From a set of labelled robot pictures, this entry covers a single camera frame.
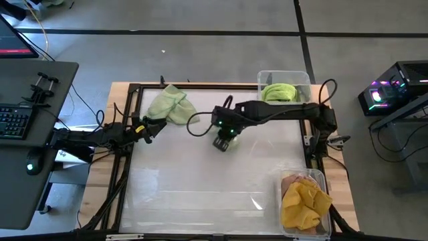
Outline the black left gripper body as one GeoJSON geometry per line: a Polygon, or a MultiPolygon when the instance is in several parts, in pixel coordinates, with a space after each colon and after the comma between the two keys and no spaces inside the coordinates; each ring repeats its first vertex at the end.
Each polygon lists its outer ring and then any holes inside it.
{"type": "Polygon", "coordinates": [[[133,112],[130,118],[131,118],[131,132],[135,134],[138,137],[138,139],[142,139],[142,134],[147,133],[146,131],[147,116],[140,117],[140,114],[138,112],[133,112]]]}

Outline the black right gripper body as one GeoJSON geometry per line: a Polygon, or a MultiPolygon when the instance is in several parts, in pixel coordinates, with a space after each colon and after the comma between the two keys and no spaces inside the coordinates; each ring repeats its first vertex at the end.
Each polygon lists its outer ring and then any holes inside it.
{"type": "Polygon", "coordinates": [[[211,114],[211,124],[219,127],[220,139],[234,139],[241,132],[241,123],[236,113],[222,106],[215,106],[211,114]]]}

